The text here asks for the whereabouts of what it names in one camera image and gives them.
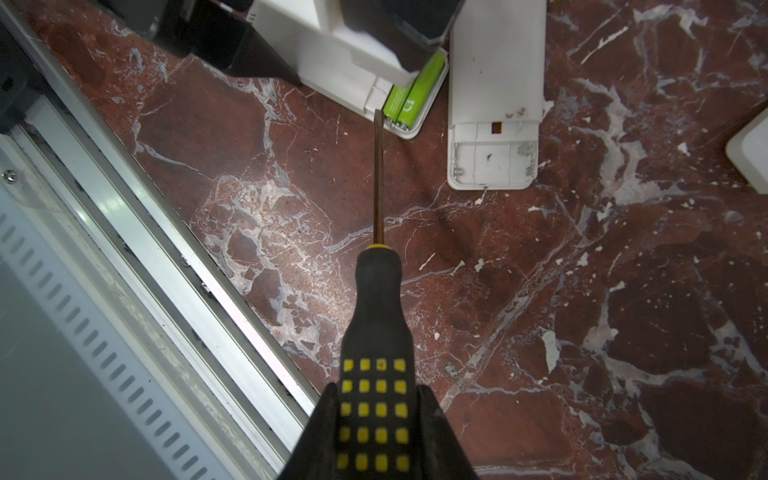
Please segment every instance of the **green battery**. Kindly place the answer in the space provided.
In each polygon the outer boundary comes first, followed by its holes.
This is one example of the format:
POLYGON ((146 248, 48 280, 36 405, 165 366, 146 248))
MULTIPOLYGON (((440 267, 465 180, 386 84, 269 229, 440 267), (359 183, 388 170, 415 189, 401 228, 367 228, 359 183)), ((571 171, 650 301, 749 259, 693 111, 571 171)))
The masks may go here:
POLYGON ((445 66, 445 55, 442 51, 437 51, 429 59, 427 65, 424 65, 419 76, 413 82, 411 91, 408 93, 408 99, 402 106, 400 115, 397 117, 398 124, 408 129, 413 128, 413 124, 416 122, 416 118, 419 117, 419 112, 427 101, 429 92, 432 91, 432 87, 440 76, 443 66, 445 66))
POLYGON ((398 87, 397 85, 392 87, 392 90, 389 91, 389 96, 386 98, 386 103, 384 104, 383 112, 385 117, 391 121, 397 121, 402 106, 406 104, 408 94, 411 93, 412 86, 413 82, 406 88, 398 87))

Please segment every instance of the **screwdriver shaft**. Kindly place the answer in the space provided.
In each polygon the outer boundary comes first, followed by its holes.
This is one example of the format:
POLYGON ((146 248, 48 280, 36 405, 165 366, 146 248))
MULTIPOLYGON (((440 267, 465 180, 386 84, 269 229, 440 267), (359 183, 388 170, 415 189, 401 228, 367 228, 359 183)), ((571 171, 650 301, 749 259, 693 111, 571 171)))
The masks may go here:
POLYGON ((384 216, 382 194, 384 190, 384 114, 377 110, 373 115, 373 243, 384 244, 384 216))

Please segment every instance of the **screw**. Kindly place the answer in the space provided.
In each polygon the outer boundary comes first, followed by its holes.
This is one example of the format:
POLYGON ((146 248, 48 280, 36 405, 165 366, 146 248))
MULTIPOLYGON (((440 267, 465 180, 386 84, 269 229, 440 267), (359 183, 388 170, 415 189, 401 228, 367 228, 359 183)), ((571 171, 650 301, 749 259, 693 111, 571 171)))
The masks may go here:
POLYGON ((16 173, 16 170, 6 170, 2 173, 2 179, 5 180, 7 184, 15 184, 18 180, 18 174, 16 173))

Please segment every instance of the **yellow square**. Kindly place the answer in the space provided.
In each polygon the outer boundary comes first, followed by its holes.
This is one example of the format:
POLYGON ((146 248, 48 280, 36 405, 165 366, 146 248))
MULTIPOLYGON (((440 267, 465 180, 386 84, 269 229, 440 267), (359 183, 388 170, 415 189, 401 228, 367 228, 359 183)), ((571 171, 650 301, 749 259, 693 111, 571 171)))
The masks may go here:
POLYGON ((336 457, 336 467, 339 470, 346 470, 348 466, 349 466, 349 454, 339 453, 339 456, 336 457))
POLYGON ((395 404, 395 416, 401 418, 401 419, 407 419, 408 418, 408 406, 405 403, 396 403, 395 404))
POLYGON ((387 458, 386 453, 379 453, 376 455, 376 471, 377 472, 386 472, 387 469, 387 458))
POLYGON ((408 445, 408 429, 406 427, 395 430, 395 441, 400 445, 408 445))
POLYGON ((368 443, 368 427, 359 427, 357 429, 357 442, 358 443, 368 443))
POLYGON ((386 429, 384 427, 378 427, 376 429, 376 443, 380 445, 386 445, 386 429))
POLYGON ((368 469, 368 455, 365 453, 358 453, 355 457, 355 468, 358 472, 364 472, 368 469))
POLYGON ((411 466, 411 462, 407 455, 397 455, 395 459, 395 467, 398 472, 407 472, 411 466))
POLYGON ((350 436, 352 436, 352 429, 350 427, 341 427, 339 429, 340 442, 348 442, 350 436))

